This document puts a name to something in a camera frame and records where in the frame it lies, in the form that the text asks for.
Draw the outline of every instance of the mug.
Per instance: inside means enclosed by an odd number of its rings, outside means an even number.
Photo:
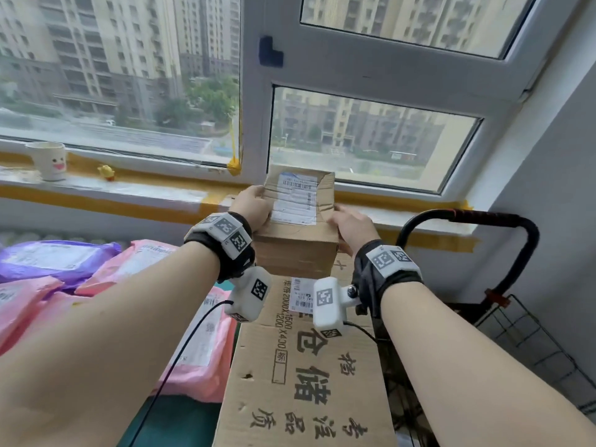
[[[42,180],[55,182],[66,178],[66,147],[60,142],[38,141],[26,145],[33,158],[35,169]]]

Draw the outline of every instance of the apartment building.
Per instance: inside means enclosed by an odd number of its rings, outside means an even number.
[[[0,0],[0,51],[32,102],[149,120],[183,95],[174,0]]]
[[[302,22],[498,58],[527,0],[305,0]],[[284,89],[274,122],[284,138],[426,163],[448,115]]]
[[[183,73],[240,75],[240,0],[175,0]]]

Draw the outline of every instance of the cardboard box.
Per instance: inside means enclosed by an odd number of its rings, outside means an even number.
[[[338,255],[342,285],[351,264]],[[355,328],[321,336],[288,310],[290,281],[274,277],[258,320],[242,324],[213,447],[395,447],[376,345]],[[372,331],[370,317],[349,318]]]
[[[264,198],[273,200],[271,220],[254,235],[257,264],[278,276],[321,279],[337,254],[332,172],[272,165]]]

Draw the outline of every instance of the purple bag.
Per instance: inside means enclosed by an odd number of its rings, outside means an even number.
[[[27,241],[0,251],[0,282],[52,276],[63,289],[76,288],[101,265],[120,254],[117,243],[89,244],[76,241]]]

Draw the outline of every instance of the window pane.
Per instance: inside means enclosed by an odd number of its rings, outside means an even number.
[[[240,7],[0,0],[0,135],[226,164]]]
[[[302,22],[503,58],[533,0],[304,0]]]
[[[270,160],[337,180],[438,192],[479,120],[276,88]]]

